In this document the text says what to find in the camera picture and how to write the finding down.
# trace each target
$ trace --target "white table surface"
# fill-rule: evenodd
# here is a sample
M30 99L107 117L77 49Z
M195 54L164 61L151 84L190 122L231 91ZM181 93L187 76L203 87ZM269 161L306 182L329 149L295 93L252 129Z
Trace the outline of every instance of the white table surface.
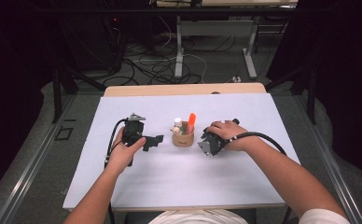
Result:
M192 147L175 147L177 117L197 116ZM299 163L277 108L268 93L103 97L63 208L73 209L104 168L115 124L131 113L146 117L144 135L164 134L158 147L139 150L133 166L119 177L112 206L116 210L149 211L257 207L284 204L266 176L243 152L220 151L205 156L198 147L202 130L214 120L238 119L251 132L276 140Z

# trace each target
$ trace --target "small cup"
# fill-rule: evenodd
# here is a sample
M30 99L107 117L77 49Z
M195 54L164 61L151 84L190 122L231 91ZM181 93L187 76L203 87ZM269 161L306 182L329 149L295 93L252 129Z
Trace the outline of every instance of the small cup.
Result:
M187 121L182 121L182 128L183 130L187 130L188 127L188 122ZM176 147L190 147L193 145L193 140L195 138L195 130L193 130L193 132L191 134L185 135L176 135L173 134L173 144Z

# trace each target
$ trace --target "black curtain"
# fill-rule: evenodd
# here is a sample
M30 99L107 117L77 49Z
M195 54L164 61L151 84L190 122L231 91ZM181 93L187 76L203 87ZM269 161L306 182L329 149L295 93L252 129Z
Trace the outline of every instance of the black curtain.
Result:
M305 13L313 8L327 13ZM299 1L267 77L278 80L310 60L317 98L332 121L333 149L362 170L362 0Z
M0 180L39 115L40 89L51 81L31 31L19 1L0 1Z

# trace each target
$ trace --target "right hand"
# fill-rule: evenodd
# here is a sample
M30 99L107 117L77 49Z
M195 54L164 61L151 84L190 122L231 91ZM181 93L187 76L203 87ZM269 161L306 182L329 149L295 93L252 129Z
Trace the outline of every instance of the right hand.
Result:
M231 120L225 120L225 123L221 121L215 121L211 123L211 126L207 128L207 132L215 133L224 140L229 140L233 136L236 136L240 133L247 133L248 131L239 126ZM231 149L235 151L245 151L248 145L248 138L237 139L225 146L225 149Z

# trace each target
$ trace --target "left hand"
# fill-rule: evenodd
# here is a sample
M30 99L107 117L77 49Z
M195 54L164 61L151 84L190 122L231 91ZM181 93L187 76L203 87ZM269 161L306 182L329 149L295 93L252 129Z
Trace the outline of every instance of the left hand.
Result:
M146 143L146 139L142 137L133 145L126 147L122 143L123 129L124 127L119 130L117 138L112 143L112 147L115 144L118 145L112 150L111 156L106 166L106 169L110 170L111 172L115 172L115 175L120 175L125 170L132 160L134 153Z

